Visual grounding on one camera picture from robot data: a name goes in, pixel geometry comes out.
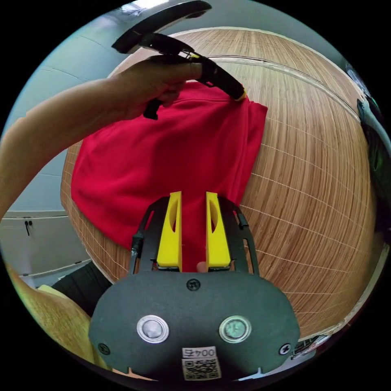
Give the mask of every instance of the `black handle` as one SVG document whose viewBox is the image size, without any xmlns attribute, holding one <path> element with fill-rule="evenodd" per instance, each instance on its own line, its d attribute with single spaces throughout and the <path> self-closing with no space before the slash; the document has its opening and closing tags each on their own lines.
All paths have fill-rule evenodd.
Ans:
<svg viewBox="0 0 391 391">
<path fill-rule="evenodd" d="M 161 31 L 185 18 L 197 18 L 212 6 L 206 1 L 193 0 L 173 5 L 143 19 L 123 33 L 112 45 L 117 52 L 128 54 L 140 43 L 141 38 L 150 33 Z"/>
<path fill-rule="evenodd" d="M 32 226 L 32 225 L 33 225 L 33 222 L 32 222 L 31 220 L 25 221 L 25 222 L 24 222 L 24 225 L 25 225 L 25 227 L 26 227 L 27 235 L 30 236 L 29 226 Z"/>
<path fill-rule="evenodd" d="M 163 102 L 155 98 L 148 102 L 147 108 L 144 111 L 144 117 L 148 119 L 158 119 L 158 109 Z"/>
</svg>

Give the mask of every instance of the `human hand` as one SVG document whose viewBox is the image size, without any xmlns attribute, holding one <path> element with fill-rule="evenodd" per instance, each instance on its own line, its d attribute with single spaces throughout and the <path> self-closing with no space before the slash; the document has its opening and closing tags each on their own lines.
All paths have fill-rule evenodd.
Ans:
<svg viewBox="0 0 391 391">
<path fill-rule="evenodd" d="M 170 106 L 186 81 L 201 77 L 201 64 L 157 64 L 158 57 L 136 63 L 107 79 L 105 92 L 109 107 L 106 112 L 114 116 L 115 121 L 140 116 L 154 98 L 162 101 L 164 107 Z"/>
</svg>

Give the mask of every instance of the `screw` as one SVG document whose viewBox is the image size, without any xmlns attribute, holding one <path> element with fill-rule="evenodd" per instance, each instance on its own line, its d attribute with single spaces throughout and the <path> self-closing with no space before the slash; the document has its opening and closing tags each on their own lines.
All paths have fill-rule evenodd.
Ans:
<svg viewBox="0 0 391 391">
<path fill-rule="evenodd" d="M 280 347 L 279 353 L 280 353 L 282 356 L 284 356 L 284 355 L 288 354 L 289 351 L 290 351 L 290 343 L 286 343 L 285 345 L 282 345 L 282 346 Z"/>
<path fill-rule="evenodd" d="M 110 349 L 105 345 L 104 343 L 100 343 L 98 345 L 98 350 L 104 354 L 105 356 L 108 356 L 110 354 Z"/>
<path fill-rule="evenodd" d="M 192 278 L 187 282 L 186 286 L 188 290 L 195 291 L 195 290 L 199 290 L 201 283 L 195 278 Z"/>
</svg>

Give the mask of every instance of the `label sticker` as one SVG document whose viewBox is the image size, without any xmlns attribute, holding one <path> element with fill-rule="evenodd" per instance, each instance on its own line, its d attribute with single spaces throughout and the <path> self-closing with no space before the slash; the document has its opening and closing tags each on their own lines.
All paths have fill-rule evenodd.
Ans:
<svg viewBox="0 0 391 391">
<path fill-rule="evenodd" d="M 185 380 L 213 380 L 221 378 L 216 347 L 182 349 L 182 369 Z"/>
<path fill-rule="evenodd" d="M 188 347 L 182 348 L 183 358 L 202 358 L 202 357 L 216 357 L 216 348 L 214 346 L 208 347 Z"/>
</svg>

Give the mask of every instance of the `yellow cloth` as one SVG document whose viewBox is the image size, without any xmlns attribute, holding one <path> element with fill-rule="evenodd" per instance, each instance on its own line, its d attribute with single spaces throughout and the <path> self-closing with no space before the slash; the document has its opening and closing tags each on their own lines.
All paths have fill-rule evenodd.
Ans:
<svg viewBox="0 0 391 391">
<path fill-rule="evenodd" d="M 9 265 L 7 270 L 22 302 L 54 341 L 90 363 L 109 369 L 88 338 L 90 317 L 75 302 L 50 286 L 33 289 Z"/>
</svg>

